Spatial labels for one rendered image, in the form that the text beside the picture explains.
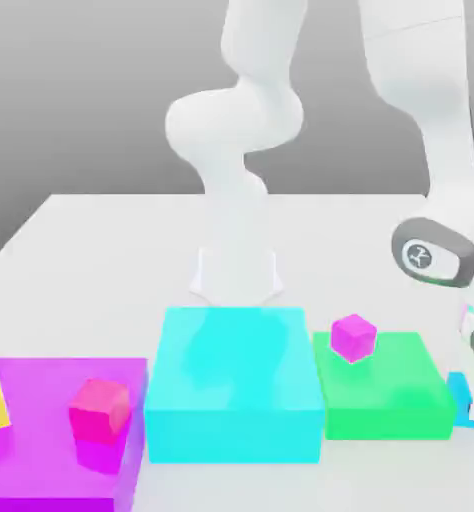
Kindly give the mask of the small blue cube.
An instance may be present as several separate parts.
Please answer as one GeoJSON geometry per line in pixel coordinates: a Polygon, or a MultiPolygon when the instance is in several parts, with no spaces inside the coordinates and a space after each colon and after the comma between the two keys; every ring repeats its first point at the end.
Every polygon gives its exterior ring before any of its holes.
{"type": "Polygon", "coordinates": [[[465,374],[452,371],[446,383],[456,404],[454,426],[474,429],[474,399],[465,374]]]}

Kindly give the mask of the small magenta cube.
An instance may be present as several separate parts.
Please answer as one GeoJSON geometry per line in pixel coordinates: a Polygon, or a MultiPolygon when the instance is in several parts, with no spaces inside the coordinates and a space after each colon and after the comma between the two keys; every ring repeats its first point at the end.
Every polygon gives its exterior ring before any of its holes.
{"type": "Polygon", "coordinates": [[[358,314],[336,320],[331,326],[330,346],[353,364],[375,350],[377,327],[358,314]]]}

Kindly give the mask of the small pink cube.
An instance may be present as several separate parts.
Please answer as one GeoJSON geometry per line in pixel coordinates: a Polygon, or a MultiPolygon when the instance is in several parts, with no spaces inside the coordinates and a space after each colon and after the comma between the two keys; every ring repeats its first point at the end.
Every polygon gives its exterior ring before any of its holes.
{"type": "Polygon", "coordinates": [[[75,440],[114,444],[131,414],[129,389],[115,381],[89,378],[68,413],[75,440]]]}

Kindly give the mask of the large green box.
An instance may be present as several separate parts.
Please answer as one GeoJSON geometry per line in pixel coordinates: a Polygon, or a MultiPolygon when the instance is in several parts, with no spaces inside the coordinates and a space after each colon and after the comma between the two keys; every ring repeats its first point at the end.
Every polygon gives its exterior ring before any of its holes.
{"type": "Polygon", "coordinates": [[[381,332],[372,355],[349,363],[316,332],[313,349],[328,440],[447,440],[457,406],[422,337],[381,332]]]}

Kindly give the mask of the large cyan box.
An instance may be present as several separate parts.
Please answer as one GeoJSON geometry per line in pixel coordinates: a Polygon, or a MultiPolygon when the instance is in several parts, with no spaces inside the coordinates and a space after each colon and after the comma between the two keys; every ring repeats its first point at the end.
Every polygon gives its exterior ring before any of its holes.
{"type": "Polygon", "coordinates": [[[299,307],[170,307],[144,403],[153,463],[316,463],[324,402],[299,307]]]}

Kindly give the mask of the large magenta box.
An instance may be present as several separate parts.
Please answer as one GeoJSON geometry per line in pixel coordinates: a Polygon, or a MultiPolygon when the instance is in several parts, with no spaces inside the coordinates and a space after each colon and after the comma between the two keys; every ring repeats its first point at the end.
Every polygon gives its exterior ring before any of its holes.
{"type": "Polygon", "coordinates": [[[0,429],[0,512],[131,512],[144,450],[144,358],[0,358],[10,426],[0,429]],[[69,405],[89,378],[130,392],[111,445],[75,440],[69,405]]]}

